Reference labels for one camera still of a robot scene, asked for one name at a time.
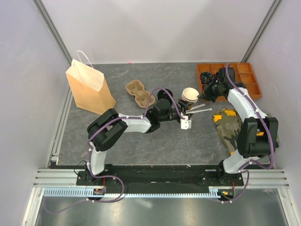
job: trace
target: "white bag handle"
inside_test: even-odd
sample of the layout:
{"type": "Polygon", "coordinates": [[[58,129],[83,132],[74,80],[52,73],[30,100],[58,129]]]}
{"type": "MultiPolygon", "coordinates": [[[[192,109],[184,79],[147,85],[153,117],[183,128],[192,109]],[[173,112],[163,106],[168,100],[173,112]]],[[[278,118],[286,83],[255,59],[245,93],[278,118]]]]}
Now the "white bag handle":
{"type": "Polygon", "coordinates": [[[81,50],[77,50],[77,51],[76,51],[76,55],[78,56],[80,62],[82,63],[81,58],[79,57],[79,52],[82,53],[82,54],[87,58],[87,60],[89,61],[91,67],[94,68],[94,67],[92,66],[92,64],[91,64],[91,62],[90,62],[90,60],[89,60],[89,58],[86,56],[86,54],[84,54],[84,52],[81,51],[81,50]]]}

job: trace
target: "white wall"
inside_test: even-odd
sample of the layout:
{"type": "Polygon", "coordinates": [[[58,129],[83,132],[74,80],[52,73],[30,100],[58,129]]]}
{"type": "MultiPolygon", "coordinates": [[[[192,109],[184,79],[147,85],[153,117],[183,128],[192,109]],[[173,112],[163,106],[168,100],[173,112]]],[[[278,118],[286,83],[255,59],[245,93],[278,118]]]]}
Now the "white wall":
{"type": "Polygon", "coordinates": [[[262,98],[259,106],[277,117],[276,164],[286,172],[301,210],[301,2],[285,0],[250,58],[262,98]]]}
{"type": "Polygon", "coordinates": [[[0,221],[21,224],[47,162],[68,63],[30,0],[0,2],[0,221]]]}
{"type": "Polygon", "coordinates": [[[70,54],[94,64],[240,61],[273,2],[42,1],[70,54]]]}

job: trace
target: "brown paper bag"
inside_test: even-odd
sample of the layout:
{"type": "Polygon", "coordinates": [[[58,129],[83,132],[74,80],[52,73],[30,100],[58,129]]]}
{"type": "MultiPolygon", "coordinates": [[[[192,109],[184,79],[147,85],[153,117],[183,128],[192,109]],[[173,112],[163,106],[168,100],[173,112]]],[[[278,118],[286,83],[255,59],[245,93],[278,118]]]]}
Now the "brown paper bag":
{"type": "Polygon", "coordinates": [[[116,104],[103,73],[92,64],[89,67],[73,59],[66,75],[77,107],[103,114],[116,104]]]}

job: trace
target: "orange tray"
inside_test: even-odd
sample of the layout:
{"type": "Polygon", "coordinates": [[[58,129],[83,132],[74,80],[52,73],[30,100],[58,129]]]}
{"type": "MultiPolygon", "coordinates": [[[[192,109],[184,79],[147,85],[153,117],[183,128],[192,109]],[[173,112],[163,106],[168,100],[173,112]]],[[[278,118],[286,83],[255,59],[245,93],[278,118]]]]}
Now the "orange tray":
{"type": "MultiPolygon", "coordinates": [[[[210,72],[211,74],[216,74],[220,68],[226,67],[226,64],[198,64],[196,71],[197,71],[197,78],[198,78],[198,87],[200,93],[203,92],[204,87],[207,84],[202,84],[201,81],[201,73],[202,72],[210,72]]],[[[257,80],[253,69],[250,63],[231,63],[230,67],[234,68],[235,72],[235,79],[236,81],[242,81],[246,89],[249,92],[250,97],[253,100],[258,100],[261,98],[261,91],[259,85],[257,84],[257,80]]],[[[216,101],[227,100],[225,97],[218,97],[216,101]]]]}

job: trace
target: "camouflage fabric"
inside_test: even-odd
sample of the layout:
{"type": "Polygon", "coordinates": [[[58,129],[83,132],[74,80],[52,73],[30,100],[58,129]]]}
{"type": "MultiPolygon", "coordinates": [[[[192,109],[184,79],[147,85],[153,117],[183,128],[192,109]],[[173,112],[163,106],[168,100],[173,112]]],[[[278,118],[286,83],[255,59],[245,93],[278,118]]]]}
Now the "camouflage fabric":
{"type": "Polygon", "coordinates": [[[213,121],[217,132],[229,149],[230,154],[237,149],[237,137],[242,121],[233,109],[222,109],[213,114],[213,121]]]}

